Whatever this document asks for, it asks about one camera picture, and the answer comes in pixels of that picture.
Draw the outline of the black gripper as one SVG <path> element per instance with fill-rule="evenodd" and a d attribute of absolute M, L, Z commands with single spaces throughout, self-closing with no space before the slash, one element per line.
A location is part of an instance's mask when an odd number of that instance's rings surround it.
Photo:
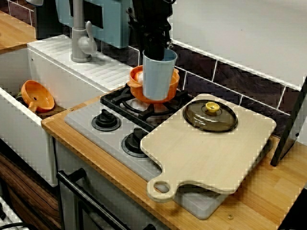
<path fill-rule="evenodd" d="M 163 59 L 165 48 L 171 49 L 173 43 L 169 37 L 169 30 L 171 28 L 168 17 L 172 14 L 171 7 L 144 7 L 135 11 L 133 8 L 127 8 L 129 15 L 129 26 L 133 29 L 137 43 L 140 46 L 145 45 L 145 41 L 149 38 L 156 39 L 159 45 L 146 45 L 144 54 L 150 59 Z"/>

